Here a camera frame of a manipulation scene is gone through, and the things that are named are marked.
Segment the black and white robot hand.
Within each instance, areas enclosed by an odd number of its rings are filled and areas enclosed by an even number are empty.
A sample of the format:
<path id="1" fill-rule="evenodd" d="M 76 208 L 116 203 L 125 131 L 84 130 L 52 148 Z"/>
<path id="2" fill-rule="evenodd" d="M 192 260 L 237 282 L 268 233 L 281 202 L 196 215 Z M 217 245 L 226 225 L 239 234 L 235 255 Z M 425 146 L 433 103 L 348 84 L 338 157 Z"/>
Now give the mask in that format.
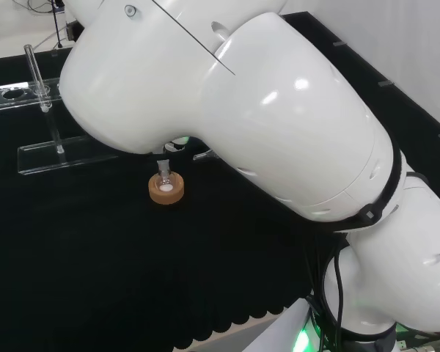
<path id="1" fill-rule="evenodd" d="M 176 153 L 185 149 L 185 146 L 188 144 L 189 137 L 181 137 L 178 139 L 174 139 L 164 145 L 164 149 L 170 153 Z"/>

